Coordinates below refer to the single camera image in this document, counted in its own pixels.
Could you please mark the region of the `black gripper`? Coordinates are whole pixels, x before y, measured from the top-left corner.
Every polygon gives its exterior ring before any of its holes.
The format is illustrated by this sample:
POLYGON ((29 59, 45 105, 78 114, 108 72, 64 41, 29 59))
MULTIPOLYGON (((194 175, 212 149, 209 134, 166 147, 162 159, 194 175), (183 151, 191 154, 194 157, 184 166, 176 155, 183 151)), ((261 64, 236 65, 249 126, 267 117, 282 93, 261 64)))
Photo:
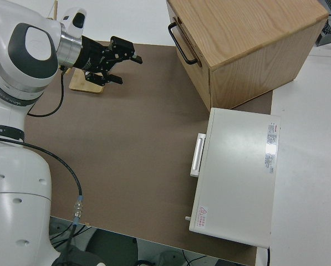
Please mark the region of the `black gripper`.
POLYGON ((110 38, 110 44, 107 47, 88 37, 82 36, 82 48, 74 63, 74 67, 86 70, 84 72, 85 80, 98 86, 104 86, 106 83, 123 84, 121 77, 102 70, 110 70, 115 63, 124 60, 131 60, 142 64, 142 58, 136 54, 132 42, 112 36, 110 38))

